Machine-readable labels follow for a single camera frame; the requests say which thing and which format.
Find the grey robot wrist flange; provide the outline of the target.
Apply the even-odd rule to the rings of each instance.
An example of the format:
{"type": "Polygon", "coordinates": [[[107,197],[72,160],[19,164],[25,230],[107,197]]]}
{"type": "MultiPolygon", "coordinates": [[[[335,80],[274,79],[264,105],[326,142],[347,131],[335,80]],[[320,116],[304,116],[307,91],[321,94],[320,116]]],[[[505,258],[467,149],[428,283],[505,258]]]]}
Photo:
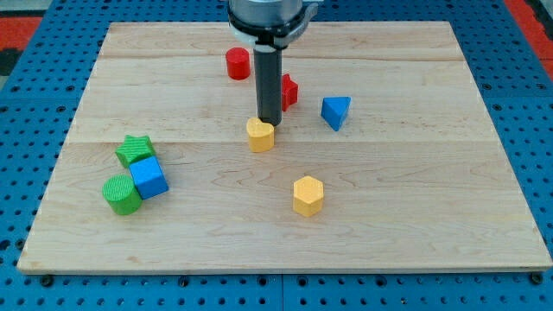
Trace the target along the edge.
{"type": "Polygon", "coordinates": [[[286,48],[307,30],[318,13],[316,1],[229,0],[227,14],[234,36],[255,48],[286,48]]]}

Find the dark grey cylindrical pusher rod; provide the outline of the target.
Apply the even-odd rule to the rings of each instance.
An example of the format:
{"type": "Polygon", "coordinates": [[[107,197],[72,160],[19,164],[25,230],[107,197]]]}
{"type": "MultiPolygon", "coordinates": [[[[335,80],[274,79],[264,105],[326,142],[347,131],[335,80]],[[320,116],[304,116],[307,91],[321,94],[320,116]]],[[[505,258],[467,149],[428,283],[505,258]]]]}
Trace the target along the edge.
{"type": "Polygon", "coordinates": [[[254,50],[257,117],[278,126],[282,121],[282,52],[254,50]]]}

